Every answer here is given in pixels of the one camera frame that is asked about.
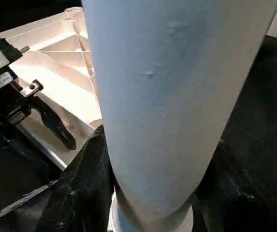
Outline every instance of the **black fabric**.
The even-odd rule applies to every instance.
[[[209,232],[277,232],[277,39],[267,37],[200,185]]]
[[[106,232],[113,191],[102,125],[54,186],[37,231]]]
[[[0,232],[107,231],[113,174],[103,126],[95,130],[60,179],[45,187],[31,200],[25,201],[27,195],[11,206],[13,210],[6,209],[9,212],[0,217]]]

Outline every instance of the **white cylinder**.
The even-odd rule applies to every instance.
[[[157,231],[200,183],[277,0],[82,2],[117,197]]]

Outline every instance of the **dark background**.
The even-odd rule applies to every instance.
[[[80,0],[0,0],[0,32],[81,6]]]

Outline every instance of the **white plastic tray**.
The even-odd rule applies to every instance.
[[[16,48],[30,46],[30,51],[10,66],[23,86],[35,79],[43,84],[38,96],[61,117],[76,139],[76,150],[67,150],[35,111],[18,126],[64,169],[101,123],[83,11],[72,8],[2,32],[0,37]]]

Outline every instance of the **black surface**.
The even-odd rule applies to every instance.
[[[80,0],[0,0],[0,32],[81,6]]]
[[[113,191],[100,126],[52,187],[29,201],[26,197],[32,193],[15,202],[13,210],[0,217],[0,232],[106,232]]]
[[[246,180],[242,183],[251,185],[262,207],[277,221],[277,40],[265,42],[222,139],[230,151],[226,155],[230,165],[237,163],[243,170]]]

